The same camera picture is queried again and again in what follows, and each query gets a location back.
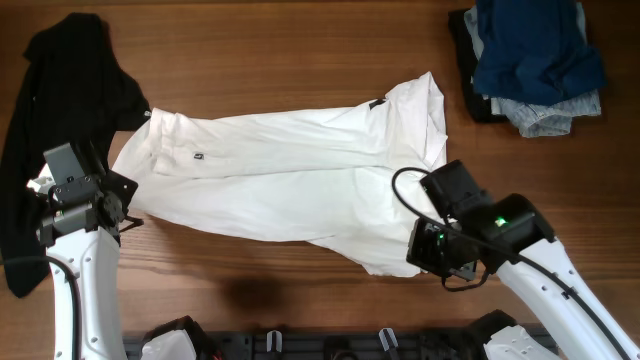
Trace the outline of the white t-shirt with black print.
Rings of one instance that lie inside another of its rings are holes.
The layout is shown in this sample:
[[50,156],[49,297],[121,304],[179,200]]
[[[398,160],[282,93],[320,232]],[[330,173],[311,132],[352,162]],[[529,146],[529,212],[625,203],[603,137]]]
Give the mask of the white t-shirt with black print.
[[306,241],[368,273],[412,277],[419,213],[435,210],[421,170],[446,163],[444,97],[431,73],[353,107],[220,118],[154,109],[114,169],[132,204],[197,230]]

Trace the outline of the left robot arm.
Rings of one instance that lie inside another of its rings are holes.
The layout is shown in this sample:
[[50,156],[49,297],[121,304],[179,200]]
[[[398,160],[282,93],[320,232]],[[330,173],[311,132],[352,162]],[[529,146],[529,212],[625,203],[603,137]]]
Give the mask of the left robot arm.
[[57,359],[126,358],[117,294],[122,223],[138,185],[104,168],[92,144],[66,143],[44,158],[53,184],[38,239],[54,284]]

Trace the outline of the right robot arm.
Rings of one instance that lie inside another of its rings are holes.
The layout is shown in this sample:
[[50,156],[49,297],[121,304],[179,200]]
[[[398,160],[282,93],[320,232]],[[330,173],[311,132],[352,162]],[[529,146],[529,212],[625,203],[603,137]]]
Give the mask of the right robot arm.
[[423,171],[435,208],[411,233],[408,263],[447,281],[495,275],[534,313],[569,359],[636,359],[639,348],[586,285],[549,222],[524,196],[494,201],[460,161]]

